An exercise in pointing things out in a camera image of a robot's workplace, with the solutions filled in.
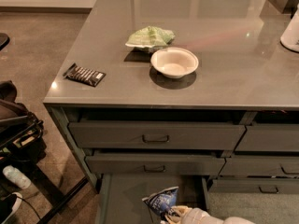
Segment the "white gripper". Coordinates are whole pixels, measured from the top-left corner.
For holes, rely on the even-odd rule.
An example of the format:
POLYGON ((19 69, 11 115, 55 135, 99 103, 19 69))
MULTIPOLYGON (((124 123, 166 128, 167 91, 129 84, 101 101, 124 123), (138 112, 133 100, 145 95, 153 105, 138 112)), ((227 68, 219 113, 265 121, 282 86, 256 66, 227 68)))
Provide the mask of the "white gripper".
POLYGON ((165 215, 160 224, 223 224, 223 220, 211 216, 199 208, 186 205, 172 206, 170 216, 165 215))

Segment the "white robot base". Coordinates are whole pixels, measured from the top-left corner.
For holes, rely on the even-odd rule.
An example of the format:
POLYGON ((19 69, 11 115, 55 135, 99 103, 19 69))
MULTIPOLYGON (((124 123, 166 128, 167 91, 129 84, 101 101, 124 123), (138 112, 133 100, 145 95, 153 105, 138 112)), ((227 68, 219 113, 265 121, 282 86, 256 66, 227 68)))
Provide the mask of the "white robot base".
POLYGON ((281 36, 280 42, 286 49, 299 52, 299 4, 286 30, 281 36))

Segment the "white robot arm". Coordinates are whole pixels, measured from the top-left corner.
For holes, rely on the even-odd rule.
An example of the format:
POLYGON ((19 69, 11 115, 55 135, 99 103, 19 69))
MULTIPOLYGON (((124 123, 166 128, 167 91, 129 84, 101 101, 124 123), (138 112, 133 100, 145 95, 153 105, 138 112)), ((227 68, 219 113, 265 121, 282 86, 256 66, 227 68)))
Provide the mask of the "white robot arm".
POLYGON ((185 205, 173 206, 164 217, 168 224, 254 224, 242 217, 227 217, 222 220, 200 208, 185 205))

